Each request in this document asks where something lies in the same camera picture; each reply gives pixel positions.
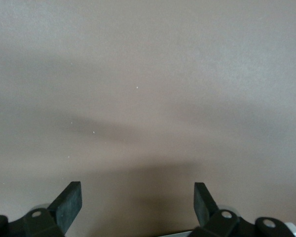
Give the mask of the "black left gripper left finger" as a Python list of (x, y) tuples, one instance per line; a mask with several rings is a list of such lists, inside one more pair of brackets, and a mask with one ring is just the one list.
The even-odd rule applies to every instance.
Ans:
[(64, 237), (82, 208), (81, 182), (70, 182), (48, 207), (9, 224), (11, 237)]

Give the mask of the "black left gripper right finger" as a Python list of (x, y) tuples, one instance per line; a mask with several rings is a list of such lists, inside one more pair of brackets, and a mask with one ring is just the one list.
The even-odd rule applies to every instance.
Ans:
[(194, 184), (193, 207), (199, 226), (190, 237), (231, 237), (239, 224), (234, 212), (218, 208), (204, 183)]

